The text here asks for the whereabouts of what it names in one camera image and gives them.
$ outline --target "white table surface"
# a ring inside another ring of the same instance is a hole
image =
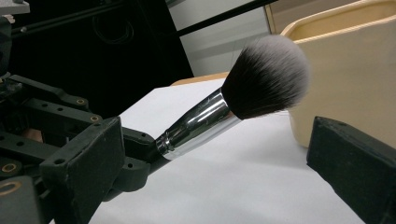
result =
[[[157,138],[224,79],[159,88],[131,106],[122,126]],[[243,120],[171,161],[145,187],[102,203],[90,223],[361,224],[293,138],[289,114]]]

